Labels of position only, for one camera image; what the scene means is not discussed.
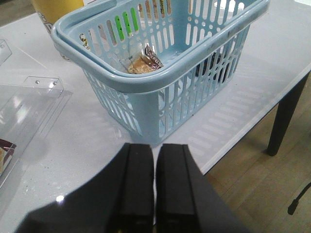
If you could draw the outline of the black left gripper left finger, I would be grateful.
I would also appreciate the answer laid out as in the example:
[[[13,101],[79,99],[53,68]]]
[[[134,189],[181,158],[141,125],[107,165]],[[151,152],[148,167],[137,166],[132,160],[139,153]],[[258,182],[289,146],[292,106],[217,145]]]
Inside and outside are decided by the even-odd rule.
[[[17,233],[150,233],[154,160],[147,144],[125,143],[91,180],[29,212]]]

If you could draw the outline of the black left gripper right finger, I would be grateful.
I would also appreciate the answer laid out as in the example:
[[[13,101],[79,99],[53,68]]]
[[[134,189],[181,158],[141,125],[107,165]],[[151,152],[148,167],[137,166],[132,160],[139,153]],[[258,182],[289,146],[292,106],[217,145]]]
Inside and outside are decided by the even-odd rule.
[[[159,233],[249,232],[203,176],[187,145],[162,145],[156,191]]]

